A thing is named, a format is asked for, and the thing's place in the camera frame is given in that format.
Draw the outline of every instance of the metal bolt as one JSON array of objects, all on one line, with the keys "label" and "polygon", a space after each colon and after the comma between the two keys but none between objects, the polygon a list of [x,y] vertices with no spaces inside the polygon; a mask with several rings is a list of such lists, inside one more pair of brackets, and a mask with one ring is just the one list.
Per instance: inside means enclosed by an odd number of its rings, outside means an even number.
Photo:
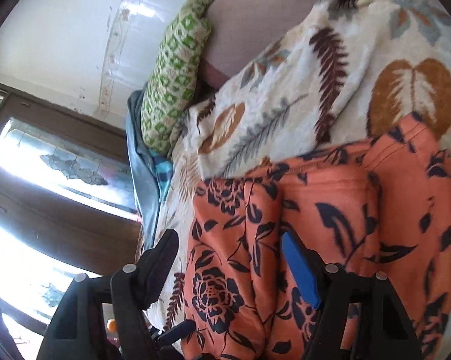
[{"label": "metal bolt", "polygon": [[133,271],[135,271],[135,269],[137,269],[137,267],[134,264],[127,264],[126,266],[124,266],[124,268],[122,268],[122,270],[126,274],[131,274]]},{"label": "metal bolt", "polygon": [[83,282],[86,278],[87,278],[88,276],[87,276],[87,274],[85,274],[85,273],[79,273],[78,275],[76,275],[76,277],[74,278],[74,280],[77,282],[77,283],[80,283],[80,282]]},{"label": "metal bolt", "polygon": [[335,264],[327,264],[325,270],[330,274],[336,274],[339,271],[339,268]]},{"label": "metal bolt", "polygon": [[376,273],[376,278],[382,281],[387,280],[387,274],[385,272],[379,271]]}]

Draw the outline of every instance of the black rose print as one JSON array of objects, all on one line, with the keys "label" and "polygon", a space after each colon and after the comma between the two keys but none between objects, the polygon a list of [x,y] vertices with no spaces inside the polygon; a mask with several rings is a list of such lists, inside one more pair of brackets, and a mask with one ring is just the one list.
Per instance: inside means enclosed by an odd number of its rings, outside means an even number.
[{"label": "black rose print", "polygon": [[224,273],[214,267],[204,270],[202,274],[197,272],[192,283],[192,306],[198,316],[208,322],[215,333],[227,332],[235,314],[244,305],[236,282],[226,279]]},{"label": "black rose print", "polygon": [[207,179],[204,183],[207,186],[207,202],[216,207],[220,206],[224,213],[235,215],[236,209],[244,200],[243,182],[228,178]]}]

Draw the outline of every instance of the orange object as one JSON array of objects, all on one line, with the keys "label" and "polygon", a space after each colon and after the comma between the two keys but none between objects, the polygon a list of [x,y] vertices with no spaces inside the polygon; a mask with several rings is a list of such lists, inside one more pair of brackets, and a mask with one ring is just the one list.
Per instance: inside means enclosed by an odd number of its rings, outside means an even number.
[{"label": "orange object", "polygon": [[[185,316],[186,359],[299,359],[316,323],[280,252],[293,228],[325,263],[385,272],[432,359],[451,310],[451,157],[412,113],[378,139],[317,150],[208,179],[194,198]],[[356,334],[349,307],[342,348]]]},{"label": "orange object", "polygon": [[109,319],[107,321],[107,329],[109,329],[109,332],[111,332],[111,333],[117,333],[116,320]]}]

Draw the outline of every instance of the blue cloth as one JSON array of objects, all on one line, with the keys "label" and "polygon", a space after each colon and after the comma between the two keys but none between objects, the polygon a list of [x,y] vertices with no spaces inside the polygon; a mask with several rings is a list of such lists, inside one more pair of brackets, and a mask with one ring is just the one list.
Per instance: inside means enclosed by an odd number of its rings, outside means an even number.
[{"label": "blue cloth", "polygon": [[143,250],[154,246],[160,202],[167,196],[172,178],[172,163],[153,155],[142,139],[140,112],[143,91],[135,91],[127,101],[127,149],[134,183],[137,209],[142,216]]},{"label": "blue cloth", "polygon": [[282,236],[282,254],[289,265],[302,299],[317,309],[321,302],[317,280],[310,270],[307,260],[287,232]]},{"label": "blue cloth", "polygon": [[159,184],[159,190],[161,191],[159,202],[162,203],[167,197],[167,192],[169,192],[173,175],[173,163],[165,159],[155,150],[149,149],[149,153],[154,160],[155,176],[157,178],[157,183]]}]

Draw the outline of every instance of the cream blanket with leaf pattern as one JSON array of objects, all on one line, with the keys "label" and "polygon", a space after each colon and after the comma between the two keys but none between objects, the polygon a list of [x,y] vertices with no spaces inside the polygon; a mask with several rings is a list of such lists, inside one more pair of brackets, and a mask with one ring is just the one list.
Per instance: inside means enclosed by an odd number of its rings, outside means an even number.
[{"label": "cream blanket with leaf pattern", "polygon": [[[318,2],[214,98],[191,107],[173,133],[181,137],[155,242],[174,228],[180,249],[149,320],[169,328],[184,317],[183,272],[198,181],[242,176],[318,145],[378,136],[412,110],[451,149],[451,18],[440,2]],[[233,203],[224,196],[221,204]],[[433,206],[429,214],[433,221]],[[438,359],[451,350],[448,319]]]}]

